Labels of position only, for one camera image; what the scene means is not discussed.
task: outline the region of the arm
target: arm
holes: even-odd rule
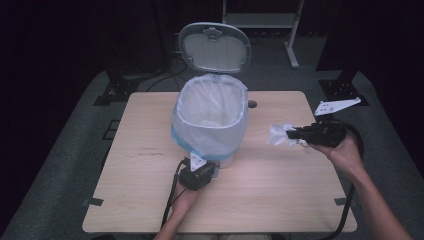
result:
[[[366,172],[352,137],[347,136],[336,148],[311,147],[324,153],[355,185],[374,239],[412,239]]]
[[[182,193],[177,200],[175,200],[172,205],[172,213],[168,218],[168,221],[163,225],[158,234],[156,235],[156,240],[168,240],[174,239],[175,234],[178,231],[181,223],[184,221],[185,216],[190,211],[191,207],[197,200],[197,197],[200,194],[200,191],[191,191],[184,190],[184,187],[177,183],[174,198],[176,198],[180,193]]]

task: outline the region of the trash bag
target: trash bag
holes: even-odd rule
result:
[[[214,74],[195,77],[177,97],[172,138],[205,160],[232,159],[245,135],[247,109],[247,87],[239,80]]]

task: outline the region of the dark background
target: dark background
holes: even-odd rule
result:
[[[318,70],[353,65],[370,79],[422,173],[423,4],[306,1],[298,31],[328,36]],[[0,233],[91,80],[107,68],[166,69],[172,33],[195,21],[220,22],[221,7],[216,0],[0,2]],[[228,10],[296,7],[234,0]]]

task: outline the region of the white shelf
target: white shelf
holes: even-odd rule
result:
[[[295,13],[227,13],[225,24],[237,28],[292,28]]]

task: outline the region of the wooden table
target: wooden table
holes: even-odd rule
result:
[[[178,93],[134,93],[125,109],[83,223],[86,232],[158,232],[175,169],[188,154],[171,138]],[[249,92],[244,140],[180,227],[186,233],[331,232],[345,198],[333,165],[300,145],[266,142],[271,124],[314,122],[301,92]],[[344,231],[354,231],[349,213]]]

